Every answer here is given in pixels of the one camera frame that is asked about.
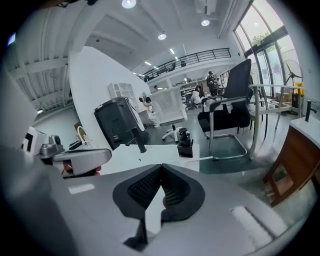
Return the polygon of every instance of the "gray floor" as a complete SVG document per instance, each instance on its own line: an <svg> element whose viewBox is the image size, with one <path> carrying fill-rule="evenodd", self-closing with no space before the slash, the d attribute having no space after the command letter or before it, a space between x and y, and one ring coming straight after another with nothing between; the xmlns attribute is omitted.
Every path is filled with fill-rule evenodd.
<svg viewBox="0 0 320 256"><path fill-rule="evenodd" d="M198 123L197 115L200 109L191 109L187 112L188 120L177 124L190 131L191 138L194 143L199 144L200 157L209 156L209 140L202 133ZM296 115L282 113L278 128L275 129L278 114L268 115L268 130L264 140L266 116L263 116L259 129L258 144L255 151L254 160L250 160L248 156L238 159L213 161L212 159L200 161L200 172L215 175L217 178L227 182L237 184L255 195L257 198L270 204L267 197L267 188L262 182L262 178L268 172L272 163L278 157L278 154L284 144L290 120L296 119ZM173 137L169 136L162 140L162 136L166 133L169 126L153 128L148 127L149 140L148 145L167 145L176 144ZM215 135L231 133L247 148L248 152L253 141L254 126L252 130L249 127L241 129L239 134L236 129L215 131ZM214 141L211 148L212 152L218 154L234 155L239 151L239 147L234 144L231 138L221 138ZM288 226L293 225L302 218L309 215L314 203L317 200L317 194L311 181L307 183L300 191L294 193L284 202L277 205L274 210L282 217Z"/></svg>

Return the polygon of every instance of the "white office chair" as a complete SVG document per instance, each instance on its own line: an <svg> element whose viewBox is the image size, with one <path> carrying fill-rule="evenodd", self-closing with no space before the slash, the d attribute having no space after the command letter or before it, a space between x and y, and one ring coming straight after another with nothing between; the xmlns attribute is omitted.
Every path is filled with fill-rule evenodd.
<svg viewBox="0 0 320 256"><path fill-rule="evenodd" d="M150 96L155 110L157 123L160 126L172 125L172 129L167 130L162 137L163 140L169 135L174 136L174 141L178 142L179 129L175 124L184 122L188 119L186 113L186 105L182 103L180 88L170 88L158 91Z"/></svg>

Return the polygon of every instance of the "railing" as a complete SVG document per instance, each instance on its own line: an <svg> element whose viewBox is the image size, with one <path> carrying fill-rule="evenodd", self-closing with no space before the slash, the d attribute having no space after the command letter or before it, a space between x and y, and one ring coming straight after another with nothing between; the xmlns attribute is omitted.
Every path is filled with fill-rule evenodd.
<svg viewBox="0 0 320 256"><path fill-rule="evenodd" d="M178 59L171 60L167 63L158 66L157 68L153 68L150 71L144 73L140 78L147 82L151 79L161 76L162 74L186 67L188 65L222 58L231 58L229 48L204 50L180 57Z"/></svg>

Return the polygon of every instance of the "white cabinet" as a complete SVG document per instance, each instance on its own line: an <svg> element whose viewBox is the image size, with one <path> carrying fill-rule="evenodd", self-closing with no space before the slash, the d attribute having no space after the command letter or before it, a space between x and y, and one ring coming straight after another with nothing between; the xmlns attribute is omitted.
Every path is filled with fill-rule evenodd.
<svg viewBox="0 0 320 256"><path fill-rule="evenodd" d="M137 110L137 112L140 112L142 109L140 102L138 102L138 98L135 96L135 92L133 90L133 87L130 83L110 83L108 85L108 90L111 95L111 98L116 97L126 97L131 99L134 108Z"/></svg>

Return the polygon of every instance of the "yellow object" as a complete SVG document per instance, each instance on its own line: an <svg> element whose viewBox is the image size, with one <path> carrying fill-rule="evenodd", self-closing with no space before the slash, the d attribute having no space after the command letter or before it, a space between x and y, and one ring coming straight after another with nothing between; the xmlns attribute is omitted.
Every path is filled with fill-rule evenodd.
<svg viewBox="0 0 320 256"><path fill-rule="evenodd" d="M295 86L298 86L298 87L304 87L304 85L302 84L302 82L295 82ZM304 89L301 89L300 93L301 93L301 96L305 95L305 90ZM298 89L294 89L294 93L295 94L298 94Z"/></svg>

